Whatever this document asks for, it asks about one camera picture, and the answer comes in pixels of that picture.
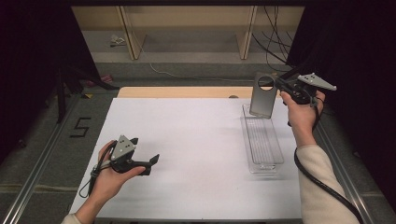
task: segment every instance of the cable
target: cable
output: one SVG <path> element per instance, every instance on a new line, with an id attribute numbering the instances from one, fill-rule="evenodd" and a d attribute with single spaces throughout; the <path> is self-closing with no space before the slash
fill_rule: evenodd
<path id="1" fill-rule="evenodd" d="M 274 35 L 274 31 L 271 33 L 271 38 L 270 38 L 270 41 L 268 42 L 267 49 L 270 48 L 271 40 L 272 40 L 273 35 Z M 268 62 L 268 52 L 269 52 L 269 50 L 265 53 L 265 61 L 267 62 L 268 66 L 269 66 L 270 68 L 272 68 L 272 69 L 278 71 L 278 72 L 286 72 L 286 71 L 282 71 L 282 70 L 275 69 L 273 66 L 271 66 L 271 64 L 269 64 L 269 62 Z"/>
<path id="2" fill-rule="evenodd" d="M 137 40 L 137 37 L 134 34 L 134 32 L 132 32 L 132 35 L 134 36 L 134 40 L 136 41 L 137 46 L 139 46 L 139 48 L 142 51 L 143 55 L 148 59 L 148 64 L 149 64 L 150 68 L 154 72 L 156 72 L 158 74 L 165 74 L 165 75 L 168 75 L 170 77 L 177 77 L 177 78 L 192 78 L 192 79 L 197 79 L 197 80 L 219 80 L 219 81 L 235 81 L 235 82 L 241 82 L 241 81 L 253 82 L 254 81 L 253 79 L 228 79 L 228 78 L 220 78 L 220 77 L 184 77 L 184 76 L 177 76 L 177 75 L 174 75 L 174 74 L 171 74 L 171 73 L 168 73 L 168 72 L 158 71 L 152 65 L 149 56 L 147 56 L 146 52 L 143 50 L 143 46 Z"/>
<path id="3" fill-rule="evenodd" d="M 289 32 L 286 32 L 286 34 L 287 34 L 288 37 L 290 38 L 290 41 L 293 42 L 293 38 L 291 38 L 291 35 L 289 34 Z"/>
<path id="4" fill-rule="evenodd" d="M 262 35 L 265 36 L 265 38 L 271 40 L 272 42 L 274 42 L 274 43 L 276 43 L 276 44 L 281 44 L 281 45 L 283 45 L 283 46 L 285 46 L 285 47 L 288 47 L 288 48 L 291 47 L 290 45 L 283 44 L 283 43 L 280 43 L 280 42 L 277 42 L 277 41 L 275 41 L 275 40 L 270 39 L 270 37 L 268 37 L 268 35 L 266 35 L 264 31 L 262 31 Z"/>
<path id="5" fill-rule="evenodd" d="M 264 11 L 265 11 L 265 14 L 267 15 L 268 21 L 269 21 L 270 24 L 271 24 L 271 27 L 273 28 L 273 33 L 271 34 L 271 39 L 272 39 L 272 35 L 275 33 L 275 34 L 276 34 L 276 38 L 277 38 L 278 42 L 280 43 L 280 44 L 279 44 L 280 51 L 282 51 L 282 54 L 283 54 L 283 56 L 285 57 L 285 55 L 284 55 L 284 53 L 283 53 L 283 49 L 286 51 L 287 54 L 289 54 L 289 53 L 288 53 L 288 51 L 286 50 L 285 45 L 283 44 L 283 41 L 282 41 L 282 39 L 280 38 L 279 33 L 278 33 L 278 31 L 277 31 L 277 15 L 278 15 L 278 12 L 279 12 L 279 6 L 275 6 L 275 9 L 274 9 L 274 12 L 275 12 L 275 15 L 274 15 L 275 21 L 274 21 L 274 23 L 272 23 L 272 20 L 271 20 L 269 14 L 268 14 L 268 11 L 267 11 L 267 8 L 266 8 L 266 7 L 264 7 Z"/>
<path id="6" fill-rule="evenodd" d="M 103 170 L 101 168 L 103 161 L 105 160 L 105 156 L 106 154 L 111 150 L 111 148 L 115 147 L 117 144 L 117 141 L 112 142 L 103 152 L 101 158 L 99 159 L 99 162 L 97 163 L 96 167 L 91 171 L 91 178 L 90 180 L 79 190 L 78 195 L 81 198 L 87 198 L 88 196 L 90 196 L 92 190 L 93 190 L 93 186 L 95 185 L 95 181 L 96 178 L 99 176 L 100 172 Z M 87 195 L 82 195 L 82 191 L 87 187 L 88 187 L 88 193 Z"/>
<path id="7" fill-rule="evenodd" d="M 314 130 L 319 122 L 320 116 L 319 116 L 319 112 L 318 112 L 318 107 L 317 106 L 313 106 L 313 107 L 315 109 L 315 114 L 316 114 L 315 123 L 312 128 Z M 343 197 L 341 194 L 339 194 L 334 189 L 330 188 L 329 186 L 327 186 L 326 184 L 324 184 L 323 182 L 321 182 L 320 180 L 315 178 L 313 175 L 311 175 L 305 169 L 305 167 L 300 163 L 300 160 L 298 159 L 297 148 L 294 150 L 294 162 L 295 162 L 297 168 L 301 171 L 301 173 L 303 173 L 303 175 L 305 175 L 315 185 L 317 185 L 318 187 L 320 187 L 321 189 L 323 189 L 327 193 L 329 193 L 331 196 L 333 196 L 334 199 L 336 199 L 337 201 L 342 203 L 358 219 L 359 223 L 363 224 L 363 219 L 361 217 L 361 214 L 359 213 L 358 209 L 355 206 L 353 206 L 353 204 L 350 201 L 348 201 L 345 197 Z"/>
<path id="8" fill-rule="evenodd" d="M 279 58 L 278 56 L 276 56 L 271 50 L 269 50 L 269 49 L 266 48 L 262 43 L 260 43 L 260 41 L 256 38 L 256 36 L 255 36 L 254 34 L 251 34 L 251 35 L 252 35 L 253 38 L 256 40 L 256 42 L 260 45 L 260 47 L 262 47 L 262 49 L 265 50 L 265 52 L 271 54 L 272 56 L 274 56 L 275 58 L 277 58 L 278 60 L 280 60 L 282 63 L 288 65 L 288 63 L 287 63 L 285 60 L 283 60 L 283 59 Z"/>

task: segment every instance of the hand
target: hand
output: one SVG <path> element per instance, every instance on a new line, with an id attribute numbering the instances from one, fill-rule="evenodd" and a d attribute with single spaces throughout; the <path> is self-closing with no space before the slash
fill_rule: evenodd
<path id="1" fill-rule="evenodd" d="M 100 151 L 98 160 L 102 157 L 106 148 L 111 145 L 113 141 L 107 143 Z M 109 152 L 105 155 L 104 161 L 108 161 L 110 158 Z M 132 177 L 139 175 L 143 171 L 145 171 L 145 167 L 139 166 L 131 169 L 130 171 L 119 174 L 115 172 L 113 169 L 106 168 L 101 171 L 99 176 L 96 179 L 95 185 L 93 187 L 92 193 L 90 197 L 96 197 L 98 199 L 108 201 L 112 197 L 114 197 L 121 189 L 122 185 Z"/>
<path id="2" fill-rule="evenodd" d="M 316 141 L 312 134 L 312 128 L 317 118 L 315 109 L 310 105 L 298 105 L 293 101 L 291 96 L 284 91 L 280 93 L 280 96 L 288 106 L 289 122 L 296 139 L 297 147 L 315 145 Z M 317 91 L 316 97 L 318 98 L 318 112 L 320 114 L 323 110 L 325 94 Z"/>
<path id="3" fill-rule="evenodd" d="M 100 150 L 99 158 L 102 157 L 102 154 L 111 143 L 113 143 L 113 141 L 107 143 Z M 107 160 L 109 160 L 108 152 L 105 155 L 104 161 Z M 145 169 L 145 167 L 139 166 L 124 174 L 119 174 L 111 168 L 102 170 L 99 176 L 96 178 L 96 182 L 90 197 L 76 212 L 76 218 L 79 220 L 79 222 L 93 223 L 94 219 L 105 203 L 120 191 L 122 185 L 127 180 L 145 171 Z"/>

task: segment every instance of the white table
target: white table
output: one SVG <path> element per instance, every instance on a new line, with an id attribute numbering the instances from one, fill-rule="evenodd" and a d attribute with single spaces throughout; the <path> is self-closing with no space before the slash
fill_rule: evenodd
<path id="1" fill-rule="evenodd" d="M 287 108 L 276 99 L 272 117 L 285 163 L 278 177 L 251 174 L 241 126 L 249 99 L 116 98 L 108 111 L 80 188 L 99 149 L 120 134 L 139 138 L 134 159 L 160 154 L 150 176 L 127 182 L 98 218 L 158 221 L 300 219 L 294 138 Z M 85 199 L 78 195 L 70 213 Z"/>

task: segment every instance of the clear plastic container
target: clear plastic container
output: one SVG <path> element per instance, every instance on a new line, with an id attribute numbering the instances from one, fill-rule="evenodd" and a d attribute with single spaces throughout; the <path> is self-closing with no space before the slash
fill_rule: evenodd
<path id="1" fill-rule="evenodd" d="M 271 119 L 250 115 L 250 105 L 243 105 L 242 129 L 248 168 L 253 174 L 274 175 L 284 163 Z"/>

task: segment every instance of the beige sleeve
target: beige sleeve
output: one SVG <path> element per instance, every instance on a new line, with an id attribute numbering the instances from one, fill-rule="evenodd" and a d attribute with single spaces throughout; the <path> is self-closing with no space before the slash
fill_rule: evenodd
<path id="1" fill-rule="evenodd" d="M 332 170 L 327 154 L 319 146 L 297 149 L 303 167 L 318 180 L 346 197 Z M 300 194 L 304 224 L 359 223 L 352 212 L 299 171 Z"/>
<path id="2" fill-rule="evenodd" d="M 61 224 L 81 224 L 74 214 L 69 214 L 64 218 Z"/>

